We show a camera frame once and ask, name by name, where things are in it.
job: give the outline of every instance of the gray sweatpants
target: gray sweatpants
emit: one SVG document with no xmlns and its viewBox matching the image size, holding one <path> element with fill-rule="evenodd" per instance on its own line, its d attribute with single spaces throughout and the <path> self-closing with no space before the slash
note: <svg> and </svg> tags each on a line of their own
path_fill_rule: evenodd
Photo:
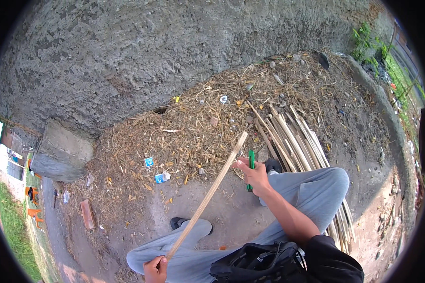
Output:
<svg viewBox="0 0 425 283">
<path fill-rule="evenodd" d="M 323 233 L 332 221 L 342 203 L 349 186 L 346 172 L 341 168 L 329 167 L 302 173 L 268 173 L 269 183 L 291 205 L 308 216 Z M 142 264 L 156 256 L 166 254 L 181 232 L 186 227 L 185 221 L 180 228 L 133 249 L 127 254 L 131 269 L 143 274 Z M 199 219 L 187 235 L 181 247 L 172 257 L 167 267 L 167 281 L 177 282 L 212 282 L 209 275 L 211 263 L 236 251 L 229 250 L 195 250 L 197 242 L 209 234 L 211 223 Z M 278 221 L 271 223 L 252 242 L 269 245 L 274 241 L 288 240 Z"/>
</svg>

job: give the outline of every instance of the orange plastic chair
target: orange plastic chair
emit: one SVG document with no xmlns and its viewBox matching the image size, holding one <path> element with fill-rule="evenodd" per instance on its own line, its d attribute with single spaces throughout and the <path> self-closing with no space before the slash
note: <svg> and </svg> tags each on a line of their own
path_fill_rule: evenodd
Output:
<svg viewBox="0 0 425 283">
<path fill-rule="evenodd" d="M 25 195 L 28 196 L 28 191 L 30 190 L 30 187 L 25 187 Z M 33 187 L 33 200 L 32 203 L 36 204 L 37 206 L 39 205 L 36 201 L 35 201 L 35 196 L 38 194 L 38 191 L 36 189 L 36 187 Z"/>
<path fill-rule="evenodd" d="M 41 212 L 40 209 L 31 209 L 31 208 L 27 208 L 27 213 L 30 217 L 34 217 L 35 218 L 35 222 L 36 222 L 36 227 L 41 229 L 41 227 L 39 226 L 40 222 L 44 222 L 43 219 L 38 217 L 38 212 Z"/>
</svg>

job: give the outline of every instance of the small blue packet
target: small blue packet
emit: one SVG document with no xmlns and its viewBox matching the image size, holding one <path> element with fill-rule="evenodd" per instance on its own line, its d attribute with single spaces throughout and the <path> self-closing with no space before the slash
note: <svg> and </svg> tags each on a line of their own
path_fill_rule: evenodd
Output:
<svg viewBox="0 0 425 283">
<path fill-rule="evenodd" d="M 156 180 L 156 184 L 165 182 L 164 179 L 162 179 L 162 174 L 157 174 L 154 176 L 154 179 Z"/>
<path fill-rule="evenodd" d="M 153 165 L 154 165 L 154 162 L 153 162 L 153 157 L 152 156 L 145 159 L 145 166 L 146 167 L 151 167 Z"/>
</svg>

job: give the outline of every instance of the black shirt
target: black shirt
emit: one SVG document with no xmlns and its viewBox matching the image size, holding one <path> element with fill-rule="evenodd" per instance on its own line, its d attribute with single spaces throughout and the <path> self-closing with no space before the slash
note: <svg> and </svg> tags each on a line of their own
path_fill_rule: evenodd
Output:
<svg viewBox="0 0 425 283">
<path fill-rule="evenodd" d="M 304 259 L 307 273 L 320 282 L 363 282 L 363 269 L 340 251 L 331 237 L 316 235 L 307 243 Z"/>
</svg>

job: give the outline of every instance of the right hand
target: right hand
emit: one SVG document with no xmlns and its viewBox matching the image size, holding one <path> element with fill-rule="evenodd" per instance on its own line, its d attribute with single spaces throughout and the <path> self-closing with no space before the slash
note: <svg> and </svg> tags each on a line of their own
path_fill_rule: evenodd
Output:
<svg viewBox="0 0 425 283">
<path fill-rule="evenodd" d="M 156 256 L 153 260 L 143 263 L 146 283 L 164 283 L 167 279 L 167 264 L 165 255 Z"/>
<path fill-rule="evenodd" d="M 271 187 L 266 175 L 266 166 L 255 161 L 255 169 L 249 168 L 249 159 L 239 157 L 238 161 L 232 164 L 233 168 L 239 168 L 244 173 L 244 182 L 253 187 L 252 192 L 261 198 L 265 197 L 274 189 Z"/>
</svg>

